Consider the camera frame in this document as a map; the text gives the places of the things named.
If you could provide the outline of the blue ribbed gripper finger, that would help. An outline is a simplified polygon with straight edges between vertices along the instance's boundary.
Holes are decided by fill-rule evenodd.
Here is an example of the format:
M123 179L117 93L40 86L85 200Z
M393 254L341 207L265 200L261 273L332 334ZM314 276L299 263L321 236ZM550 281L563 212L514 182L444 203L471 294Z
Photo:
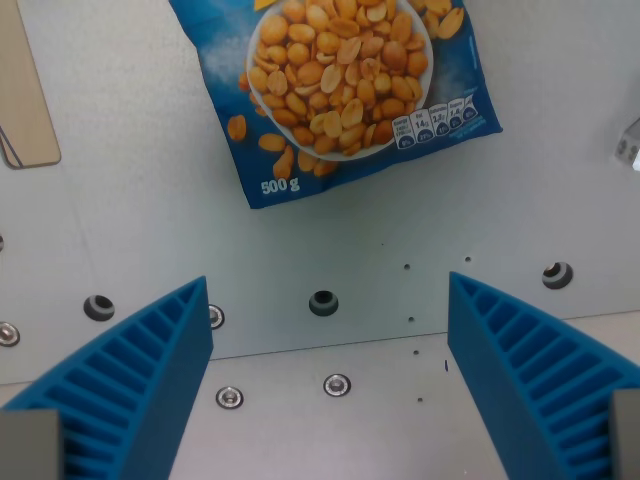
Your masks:
M85 344L3 408L58 412L66 479L166 479L212 351L199 277Z
M638 365L457 272L447 343L509 478L612 478L610 398L638 387Z

